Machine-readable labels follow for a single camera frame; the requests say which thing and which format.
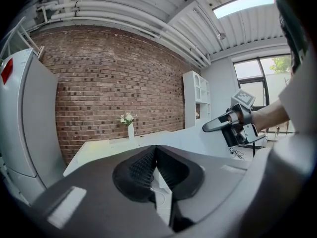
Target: skylight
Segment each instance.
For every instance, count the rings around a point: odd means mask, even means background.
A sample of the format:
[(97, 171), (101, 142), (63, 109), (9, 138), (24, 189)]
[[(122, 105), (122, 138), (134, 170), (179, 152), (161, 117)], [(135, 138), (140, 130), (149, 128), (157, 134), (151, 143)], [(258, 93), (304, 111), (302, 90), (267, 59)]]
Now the skylight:
[(274, 0), (235, 0), (225, 5), (221, 5), (220, 7), (214, 9), (213, 12), (217, 18), (222, 18), (237, 11), (273, 3)]

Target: white refrigerator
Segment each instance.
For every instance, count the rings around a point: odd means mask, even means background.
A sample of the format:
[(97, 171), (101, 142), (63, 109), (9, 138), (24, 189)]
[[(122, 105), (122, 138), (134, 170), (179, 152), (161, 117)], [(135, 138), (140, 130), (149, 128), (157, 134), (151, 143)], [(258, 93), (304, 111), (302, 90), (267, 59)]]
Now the white refrigerator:
[(57, 77), (32, 49), (6, 58), (0, 73), (0, 153), (9, 178), (32, 204), (66, 168), (55, 125)]

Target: brick wall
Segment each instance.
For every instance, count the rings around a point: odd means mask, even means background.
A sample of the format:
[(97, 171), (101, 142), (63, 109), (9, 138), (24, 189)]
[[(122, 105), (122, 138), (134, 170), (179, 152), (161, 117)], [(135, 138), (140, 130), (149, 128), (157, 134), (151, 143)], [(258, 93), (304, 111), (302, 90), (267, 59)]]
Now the brick wall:
[(179, 55), (125, 31), (71, 26), (35, 32), (42, 63), (58, 75), (56, 128), (69, 163), (85, 141), (127, 137), (121, 114), (137, 114), (136, 135), (184, 128)]

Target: white cabinet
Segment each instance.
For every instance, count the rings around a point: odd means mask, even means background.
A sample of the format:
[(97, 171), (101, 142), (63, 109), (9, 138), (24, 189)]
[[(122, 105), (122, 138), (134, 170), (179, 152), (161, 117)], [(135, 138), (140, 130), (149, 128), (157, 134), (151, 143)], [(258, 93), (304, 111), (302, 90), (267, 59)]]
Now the white cabinet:
[(207, 80), (194, 71), (183, 75), (185, 94), (185, 128), (196, 125), (196, 105), (200, 119), (211, 119), (210, 87)]

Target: white wall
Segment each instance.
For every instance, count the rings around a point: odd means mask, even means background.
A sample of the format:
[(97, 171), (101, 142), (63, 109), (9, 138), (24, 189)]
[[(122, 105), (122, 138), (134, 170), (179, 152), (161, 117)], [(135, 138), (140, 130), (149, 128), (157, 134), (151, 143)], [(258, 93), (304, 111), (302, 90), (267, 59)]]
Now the white wall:
[(209, 82), (211, 95), (211, 119), (226, 112), (231, 96), (238, 91), (238, 80), (230, 58), (212, 62), (201, 70), (202, 77)]

